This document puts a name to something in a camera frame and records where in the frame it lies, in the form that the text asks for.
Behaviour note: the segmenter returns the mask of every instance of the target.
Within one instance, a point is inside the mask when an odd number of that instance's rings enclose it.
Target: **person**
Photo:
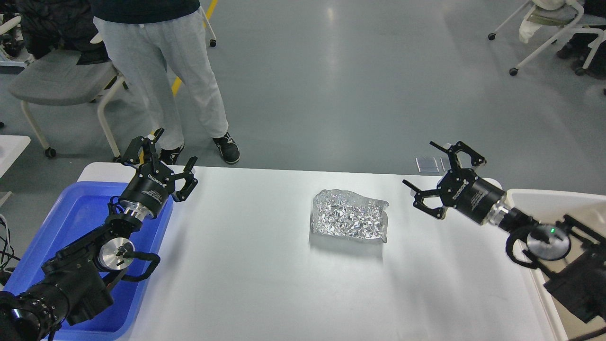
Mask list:
[[[606,0],[586,0],[583,4],[583,9],[586,15],[595,15],[606,18]],[[606,29],[606,26],[592,26],[601,30]],[[585,59],[589,55],[590,48],[587,46],[594,41],[598,35],[592,33],[577,33],[573,35],[572,39],[569,40],[556,55],[561,59],[569,59],[576,57],[570,68],[576,70],[582,67],[585,63]],[[606,79],[606,42],[603,42],[598,47],[595,56],[591,60],[591,64],[585,71],[590,77],[596,79]]]
[[[208,60],[199,0],[89,0],[107,53],[143,97],[159,140],[160,160],[175,164],[185,147],[167,66],[187,86],[198,118],[228,164],[240,151],[227,132],[223,99]]]

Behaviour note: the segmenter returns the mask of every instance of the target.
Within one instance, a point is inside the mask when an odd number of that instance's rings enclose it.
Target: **chair caster wheel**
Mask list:
[[[54,158],[55,156],[57,156],[57,151],[51,147],[48,147],[44,151],[44,156],[46,156],[47,158]]]

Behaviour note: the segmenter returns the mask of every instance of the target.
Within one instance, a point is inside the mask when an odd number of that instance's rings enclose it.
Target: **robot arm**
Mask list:
[[[193,157],[183,173],[176,174],[158,160],[154,144],[163,129],[149,137],[133,139],[123,164],[136,168],[136,174],[119,197],[108,203],[103,225],[59,250],[47,260],[44,279],[17,296],[0,292],[0,331],[9,341],[52,340],[63,320],[70,325],[90,320],[113,304],[112,289],[121,280],[147,279],[160,262],[156,254],[135,251],[128,239],[141,229],[144,219],[158,216],[169,196],[184,201],[198,184],[193,177]],[[143,149],[144,163],[139,164]],[[180,191],[175,181],[185,179]],[[139,276],[126,275],[134,258],[150,261]]]
[[[479,225],[489,223],[507,231],[510,235],[505,251],[512,261],[540,269],[549,278],[545,289],[583,322],[597,316],[606,320],[606,238],[569,215],[548,225],[509,207],[505,191],[479,177],[474,169],[461,168],[457,153],[468,154],[476,167],[486,162],[482,155],[463,142],[444,148],[430,144],[448,155],[451,169],[436,189],[422,191],[403,180],[412,189],[413,206],[437,219],[444,219],[447,208],[452,207]],[[443,206],[428,207],[424,204],[428,197],[439,197]],[[544,261],[566,257],[571,248],[570,237],[581,242],[584,253],[560,272],[549,270]],[[513,247],[518,240],[524,245],[523,253],[529,262],[515,257]]]

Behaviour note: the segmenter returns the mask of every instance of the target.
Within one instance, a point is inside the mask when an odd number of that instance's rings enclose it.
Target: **chair leg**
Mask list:
[[[30,112],[29,103],[26,101],[21,101],[21,110],[23,111],[23,114],[25,115],[25,118],[27,119],[27,121],[30,123],[30,126],[32,126],[32,129],[34,130],[34,133],[36,134],[38,141],[40,141],[42,148],[44,148],[44,149],[50,148],[48,141],[46,140],[46,138],[42,134],[42,131],[40,130],[40,126],[32,117],[32,113]]]
[[[213,27],[210,25],[210,21],[208,21],[208,17],[206,16],[206,12],[204,11],[204,8],[202,8],[202,6],[200,6],[200,9],[202,10],[202,14],[204,15],[204,23],[206,24],[206,27],[208,27],[208,30],[210,31],[210,35],[212,36],[212,38],[210,40],[210,47],[215,47],[217,45],[217,36],[215,35],[215,31],[213,31]]]
[[[545,50],[547,47],[549,47],[554,41],[558,40],[558,38],[560,38],[560,36],[562,36],[564,33],[568,33],[571,30],[573,30],[573,27],[576,26],[577,22],[579,22],[579,20],[581,20],[581,17],[583,17],[583,13],[584,13],[584,9],[583,6],[579,5],[578,2],[574,2],[572,4],[570,4],[570,6],[572,6],[577,12],[577,16],[574,18],[574,20],[572,20],[570,23],[568,23],[568,25],[564,26],[562,29],[560,29],[560,31],[556,32],[556,34],[554,34],[551,38],[549,38],[546,42],[543,43],[543,45],[539,46],[538,49],[536,49],[533,53],[531,53],[528,57],[524,58],[523,61],[521,61],[518,65],[516,65],[516,67],[512,68],[510,70],[510,75],[515,75],[518,71],[518,69],[520,69],[522,66],[526,65],[529,61],[531,61],[532,59],[534,59],[539,53],[543,52],[543,50]]]
[[[490,40],[494,39],[494,36],[496,35],[496,33],[501,29],[501,27],[503,27],[509,20],[511,20],[514,16],[518,15],[521,11],[523,11],[526,6],[532,4],[532,0],[528,0],[527,2],[523,3],[515,12],[513,12],[512,15],[509,16],[509,18],[505,19],[505,21],[499,25],[499,27],[497,27],[489,36],[488,38]]]
[[[596,55],[596,52],[598,51],[598,48],[600,47],[600,45],[602,44],[602,42],[604,41],[604,30],[601,29],[582,29],[583,33],[588,33],[588,31],[591,30],[591,33],[596,33],[598,35],[598,37],[592,41],[591,43],[589,43],[589,47],[591,47],[591,50],[589,52],[589,55],[587,55],[587,58],[585,59],[585,62],[583,63],[583,69],[587,70],[587,68],[589,67],[589,64],[591,64],[591,61],[593,60],[593,57]]]
[[[105,106],[107,105],[107,102],[109,102],[114,97],[116,91],[118,91],[118,89],[122,87],[122,83],[124,82],[124,80],[124,76],[119,75],[110,90],[105,94],[105,96],[101,98],[99,107],[97,107],[97,117],[99,118],[99,123],[103,128],[103,132],[105,133],[105,137],[107,138],[107,142],[109,143],[115,158],[120,157],[120,150],[118,149],[116,140],[113,137],[112,130],[110,129],[110,126],[107,124],[107,120],[105,119]]]

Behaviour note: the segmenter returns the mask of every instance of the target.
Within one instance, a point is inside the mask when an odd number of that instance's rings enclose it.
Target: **blue plastic bin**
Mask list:
[[[16,295],[41,281],[44,278],[41,265],[54,257],[56,251],[102,225],[108,214],[107,202],[112,196],[120,195],[126,185],[82,181],[63,190],[4,290]],[[158,218],[145,220],[141,230],[131,235],[130,240],[137,251],[158,252],[172,210],[173,200],[169,198]],[[147,262],[135,260],[128,267],[128,274],[139,275],[146,267]],[[137,316],[150,280],[154,280],[154,275],[138,283],[121,281],[112,291],[114,304],[111,307],[94,319],[74,326],[64,322],[55,339],[116,340],[128,330]]]

